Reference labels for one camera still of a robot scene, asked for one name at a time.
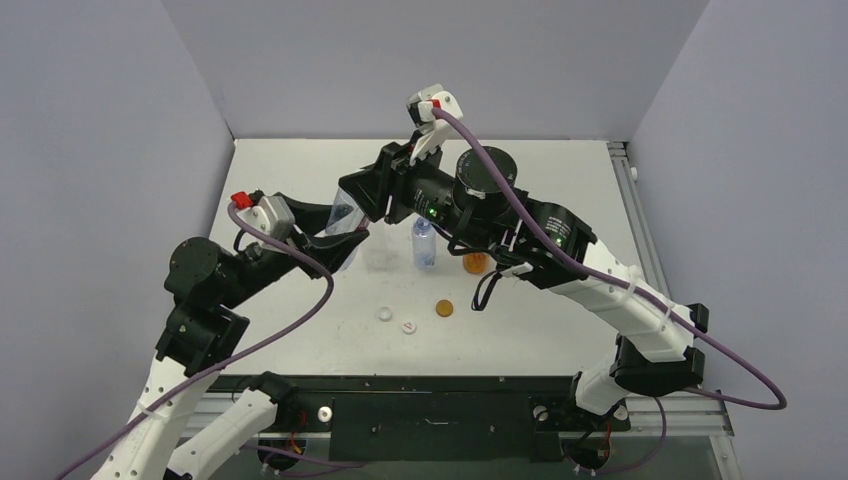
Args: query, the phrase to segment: black wire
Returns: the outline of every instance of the black wire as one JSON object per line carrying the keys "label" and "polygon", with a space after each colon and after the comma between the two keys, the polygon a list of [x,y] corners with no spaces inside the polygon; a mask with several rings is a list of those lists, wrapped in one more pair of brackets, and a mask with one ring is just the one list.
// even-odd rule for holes
{"label": "black wire", "polygon": [[245,380],[250,380],[251,378],[253,378],[253,377],[251,377],[250,375],[247,375],[245,377],[242,377],[242,379],[239,380],[238,382],[236,382],[236,386],[233,387],[233,391],[232,391],[232,393],[230,393],[230,400],[232,400],[233,403],[236,403],[236,392],[238,392],[238,387],[240,387],[244,383]]}
{"label": "black wire", "polygon": [[[477,289],[474,290],[474,298],[471,299],[471,310],[475,312],[482,312],[486,305],[489,303],[489,297],[492,295],[492,292],[495,290],[495,284],[498,283],[498,280],[503,278],[500,270],[492,270],[491,272],[483,275],[483,278],[477,283]],[[483,293],[483,298],[480,298],[480,289],[483,287],[483,284],[486,280],[489,280],[489,285],[486,286],[486,291]]]}
{"label": "black wire", "polygon": [[442,238],[444,238],[445,240],[447,240],[447,241],[448,241],[448,243],[450,243],[450,242],[451,242],[450,235],[448,235],[448,234],[447,234],[444,230],[442,230],[442,227],[440,227],[440,226],[436,225],[435,223],[433,223],[432,225],[433,225],[433,228],[435,228],[435,229],[436,229],[436,233],[438,233],[440,237],[442,237]]}
{"label": "black wire", "polygon": [[[532,443],[533,443],[533,452],[535,452],[536,456],[538,456],[539,458],[541,458],[542,460],[544,460],[544,461],[546,461],[546,462],[548,462],[548,461],[552,461],[552,462],[561,462],[561,461],[565,460],[566,458],[569,458],[569,457],[568,457],[568,449],[569,449],[569,448],[577,448],[578,446],[580,446],[580,444],[581,444],[581,443],[583,443],[584,441],[586,441],[586,439],[587,439],[587,438],[589,438],[589,436],[590,436],[590,435],[592,435],[593,433],[595,433],[595,432],[597,432],[597,431],[600,431],[600,427],[599,427],[598,425],[596,425],[594,422],[592,422],[591,420],[589,420],[589,419],[587,418],[586,420],[587,420],[587,421],[590,423],[590,425],[591,425],[590,429],[589,429],[589,430],[586,430],[586,432],[583,434],[583,436],[581,436],[580,438],[578,438],[578,439],[577,439],[577,441],[576,441],[575,443],[566,443],[566,440],[563,440],[563,441],[560,443],[560,444],[562,445],[562,451],[563,451],[562,456],[560,456],[559,458],[556,458],[556,459],[546,459],[546,458],[544,458],[542,455],[540,455],[540,454],[539,454],[539,442],[538,442],[538,440],[537,440],[537,438],[536,438],[536,434],[537,434],[537,433],[538,433],[538,431],[539,431],[539,423],[540,423],[539,417],[541,417],[543,413],[547,413],[549,416],[551,416],[551,415],[560,415],[560,414],[558,414],[558,413],[556,413],[556,412],[554,412],[554,411],[552,411],[552,410],[545,410],[545,411],[543,411],[543,412],[539,412],[539,414],[538,414],[538,415],[535,415],[535,416],[533,417],[533,441],[532,441]],[[611,410],[611,411],[610,411],[610,412],[608,412],[606,415],[604,415],[603,417],[601,417],[601,423],[600,423],[600,425],[605,425],[605,424],[606,424],[606,422],[608,422],[608,421],[609,421],[609,419],[610,419],[610,418],[612,418],[613,413],[615,413],[615,409]]]}
{"label": "black wire", "polygon": [[476,204],[476,200],[472,199],[471,202],[469,202],[469,205],[465,208],[465,210],[462,211],[462,216],[459,217],[459,223],[456,226],[456,230],[454,231],[451,240],[448,242],[448,251],[451,252],[451,254],[454,254],[454,252],[459,252],[459,250],[456,249],[456,245],[457,243],[459,243],[459,236],[465,233],[465,227],[467,227],[468,222],[471,221],[471,214],[474,212],[474,205]]}
{"label": "black wire", "polygon": [[233,241],[233,251],[236,253],[241,253],[241,238],[244,237],[244,230],[239,230],[239,233],[236,234],[236,239]]}

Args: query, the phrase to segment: white bottle cap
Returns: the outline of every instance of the white bottle cap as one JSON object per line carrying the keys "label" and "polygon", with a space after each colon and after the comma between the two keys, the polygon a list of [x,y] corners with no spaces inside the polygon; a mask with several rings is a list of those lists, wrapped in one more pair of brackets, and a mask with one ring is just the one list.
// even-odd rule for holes
{"label": "white bottle cap", "polygon": [[377,318],[384,322],[388,322],[392,319],[392,309],[389,307],[383,307],[377,310]]}
{"label": "white bottle cap", "polygon": [[403,325],[401,325],[400,328],[401,330],[403,330],[403,333],[407,335],[412,335],[413,333],[415,333],[415,330],[418,329],[418,327],[415,325],[415,322],[403,322]]}

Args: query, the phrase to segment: red connector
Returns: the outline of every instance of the red connector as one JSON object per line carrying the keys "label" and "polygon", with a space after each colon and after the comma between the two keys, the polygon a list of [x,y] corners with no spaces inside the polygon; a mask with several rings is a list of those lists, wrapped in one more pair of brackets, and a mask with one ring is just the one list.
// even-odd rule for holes
{"label": "red connector", "polygon": [[245,192],[238,192],[230,195],[230,200],[235,202],[236,208],[244,210],[253,206],[253,200]]}

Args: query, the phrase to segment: bottle cap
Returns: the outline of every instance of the bottle cap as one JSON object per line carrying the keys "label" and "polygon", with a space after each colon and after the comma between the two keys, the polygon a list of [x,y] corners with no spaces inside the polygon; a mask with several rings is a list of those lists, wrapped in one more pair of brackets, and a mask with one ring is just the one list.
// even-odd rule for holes
{"label": "bottle cap", "polygon": [[382,307],[377,310],[377,318],[379,318],[383,322],[388,322],[392,319],[392,309],[389,307]]}
{"label": "bottle cap", "polygon": [[401,325],[400,328],[403,330],[403,333],[407,335],[412,335],[416,330],[418,330],[415,322],[403,322],[403,325]]}
{"label": "bottle cap", "polygon": [[415,230],[418,232],[426,232],[433,228],[433,225],[430,224],[430,221],[426,218],[418,217],[418,220],[415,221]]}

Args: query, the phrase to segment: black mount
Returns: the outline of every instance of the black mount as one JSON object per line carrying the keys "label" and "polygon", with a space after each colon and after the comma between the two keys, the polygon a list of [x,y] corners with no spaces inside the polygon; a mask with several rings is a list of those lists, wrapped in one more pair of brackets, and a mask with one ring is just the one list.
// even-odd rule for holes
{"label": "black mount", "polygon": [[291,428],[292,420],[297,416],[298,387],[289,379],[274,372],[264,372],[247,382],[248,390],[259,390],[271,398],[271,403],[277,405],[277,419],[274,425]]}
{"label": "black mount", "polygon": [[[263,195],[257,191],[250,198],[256,202]],[[288,204],[300,230],[292,230],[284,240],[332,273],[368,237],[367,230],[316,237],[327,225],[332,206],[278,195]],[[250,323],[232,309],[297,267],[311,278],[320,277],[294,258],[257,243],[231,254],[208,238],[184,241],[171,254],[165,279],[165,290],[174,295],[175,307],[156,344],[156,358],[176,360],[186,367],[186,376],[229,358]]]}
{"label": "black mount", "polygon": [[[691,320],[698,330],[706,333],[709,310],[700,303],[687,305]],[[610,375],[620,387],[639,395],[662,397],[669,393],[694,387],[704,381],[706,357],[697,348],[687,348],[685,359],[679,362],[651,363],[626,338],[616,339],[618,352]]]}
{"label": "black mount", "polygon": [[414,213],[410,205],[401,201],[407,183],[414,177],[417,180],[418,169],[439,170],[442,161],[442,151],[437,150],[415,168],[409,166],[410,153],[418,135],[409,142],[399,145],[392,142],[380,149],[377,160],[360,171],[339,179],[339,187],[350,194],[365,215],[372,222],[385,220],[392,225]]}

